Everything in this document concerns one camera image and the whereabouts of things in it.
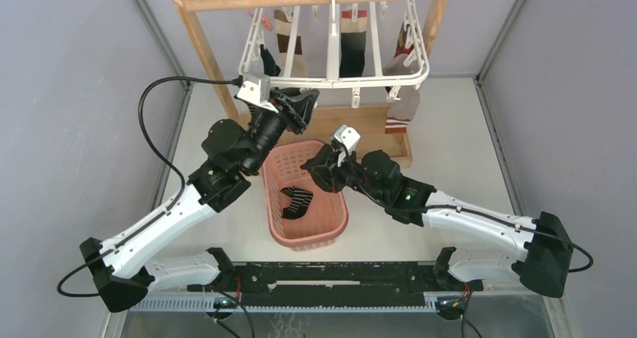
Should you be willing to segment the black white striped sock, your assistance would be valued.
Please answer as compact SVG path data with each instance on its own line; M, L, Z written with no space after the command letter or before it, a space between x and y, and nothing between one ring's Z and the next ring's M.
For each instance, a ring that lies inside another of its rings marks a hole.
M282 209L282 217L287 220L296 220L306 215L314 194L311 191L290 186L281 190L285 196L289 197L290 204Z

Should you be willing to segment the white plastic clip hanger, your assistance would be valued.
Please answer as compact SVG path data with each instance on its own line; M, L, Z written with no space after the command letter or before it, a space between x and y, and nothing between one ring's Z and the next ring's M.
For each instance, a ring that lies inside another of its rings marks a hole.
M305 89L350 89L352 91L352 107L360 105L360 91L363 88L387 87L389 89L388 101L398 100L397 93L401 86L414 86L419 89L430 73L427 47L422 38L418 12L415 0L406 1L406 10L403 22L410 24L409 36L413 42L413 50L404 61L405 66L412 62L418 64L418 70L409 75L388 76L382 73L383 68L380 56L378 19L385 15L387 0L368 0L367 33L365 66L361 77L340 77L340 17L341 10L338 0L330 0L330 18L328 27L328 42L326 50L326 72L322 77L297 77L293 74L294 58L298 46L298 24L300 6L294 8L282 8L285 22L289 25L285 47L285 61L278 65L281 72L278 77L270 77L270 89L273 88L305 88ZM353 11L353 19L356 20L357 11L360 10L354 0L347 10ZM252 25L243 49L243 55L238 68L239 75L245 73L264 74L259 52L259 45L264 45L262 18L264 9L258 8L252 15Z

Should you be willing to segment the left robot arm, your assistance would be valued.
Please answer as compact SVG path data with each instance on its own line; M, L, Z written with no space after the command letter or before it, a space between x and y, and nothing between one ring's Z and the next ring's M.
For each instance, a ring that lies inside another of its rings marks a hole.
M130 309L152 291L208 284L224 291L233 285L234 266L221 248L185 258L155 255L247 191L247 177L258 174L283 132L304 133L318 97L317 89L273 89L274 108L254 107L247 128L232 119L215 122L201 144L207 159L189 175L182 192L123 232L80 244L97 295L109 312Z

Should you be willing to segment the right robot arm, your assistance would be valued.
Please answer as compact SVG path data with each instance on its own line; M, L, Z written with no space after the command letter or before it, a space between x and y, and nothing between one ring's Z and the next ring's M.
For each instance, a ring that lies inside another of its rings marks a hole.
M325 145L301 165L326 192L345 187L368 197L393 220L419 227L456 231L496 245L496 250L466 251L445 247L437 258L435 283L455 289L462 282L517 278L534 293L559 298L565 291L574 250L560 219L498 213L468 204L434 186L402 174L381 150L362 161Z

